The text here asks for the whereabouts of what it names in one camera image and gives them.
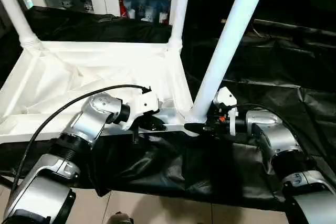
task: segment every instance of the black tarp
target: black tarp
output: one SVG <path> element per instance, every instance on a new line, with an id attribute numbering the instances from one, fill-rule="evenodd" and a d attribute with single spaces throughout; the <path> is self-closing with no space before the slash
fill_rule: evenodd
<path id="1" fill-rule="evenodd" d="M 170 27 L 111 15 L 37 8 L 27 13 L 42 40 L 167 42 Z M 195 98 L 216 39 L 185 35 L 182 60 Z M 0 39 L 1 81 L 20 54 L 15 31 Z M 298 129 L 304 148 L 336 182 L 335 51 L 280 39 L 244 38 L 223 86 L 239 103 L 255 102 L 277 110 Z M 88 158 L 81 186 L 99 195 L 109 190 L 183 197 L 219 204 L 281 210 L 280 182 L 263 160 L 256 141 L 244 134 L 221 140 L 191 138 L 181 132 L 102 137 Z M 0 146 L 0 174 L 12 176 L 26 143 Z M 23 174 L 50 146 L 35 143 Z"/>

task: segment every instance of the white pole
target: white pole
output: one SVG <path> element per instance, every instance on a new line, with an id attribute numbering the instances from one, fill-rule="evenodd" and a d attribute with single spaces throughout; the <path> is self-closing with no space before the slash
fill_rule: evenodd
<path id="1" fill-rule="evenodd" d="M 235 0 L 187 122 L 204 123 L 211 102 L 259 0 Z"/>
<path id="2" fill-rule="evenodd" d="M 169 42 L 174 46 L 182 46 L 182 31 L 184 25 L 185 13 L 187 10 L 188 0 L 177 0 L 177 6 L 175 10 L 175 18 L 173 22 L 172 34 Z"/>
<path id="3" fill-rule="evenodd" d="M 36 45 L 39 40 L 30 28 L 17 0 L 1 0 L 19 34 L 22 47 Z"/>

